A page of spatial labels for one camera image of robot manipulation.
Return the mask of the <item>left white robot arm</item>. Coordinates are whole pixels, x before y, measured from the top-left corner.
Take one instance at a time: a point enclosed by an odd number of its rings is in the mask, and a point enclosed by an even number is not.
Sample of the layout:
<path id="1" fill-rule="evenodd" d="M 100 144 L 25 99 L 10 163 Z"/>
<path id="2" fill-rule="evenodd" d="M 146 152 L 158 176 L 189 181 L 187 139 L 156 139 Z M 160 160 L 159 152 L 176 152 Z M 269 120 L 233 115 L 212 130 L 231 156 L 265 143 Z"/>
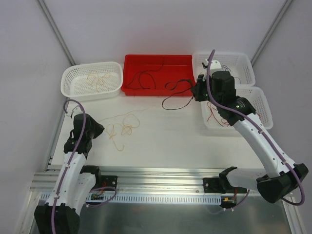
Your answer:
<path id="1" fill-rule="evenodd" d="M 74 116 L 73 129 L 64 144 L 64 160 L 57 182 L 45 204 L 35 209 L 35 220 L 41 234 L 76 234 L 80 211 L 91 190 L 102 186 L 98 166 L 86 166 L 92 140 L 104 127 L 88 114 Z"/>

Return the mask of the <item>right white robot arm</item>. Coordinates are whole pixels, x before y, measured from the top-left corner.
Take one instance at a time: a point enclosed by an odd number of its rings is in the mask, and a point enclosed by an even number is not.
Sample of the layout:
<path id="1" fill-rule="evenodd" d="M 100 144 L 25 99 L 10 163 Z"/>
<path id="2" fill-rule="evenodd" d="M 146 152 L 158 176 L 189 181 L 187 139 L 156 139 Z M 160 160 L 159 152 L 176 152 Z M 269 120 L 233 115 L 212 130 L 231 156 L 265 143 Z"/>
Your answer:
<path id="1" fill-rule="evenodd" d="M 195 101 L 209 101 L 219 115 L 243 136 L 263 165 L 263 169 L 240 169 L 232 166 L 219 174 L 219 188 L 230 192 L 235 187 L 256 190 L 269 203 L 284 200 L 285 196 L 299 189 L 301 200 L 292 205 L 302 205 L 305 193 L 302 181 L 309 170 L 297 164 L 278 146 L 248 99 L 236 93 L 234 77 L 227 71 L 212 75 L 200 74 L 191 88 Z"/>

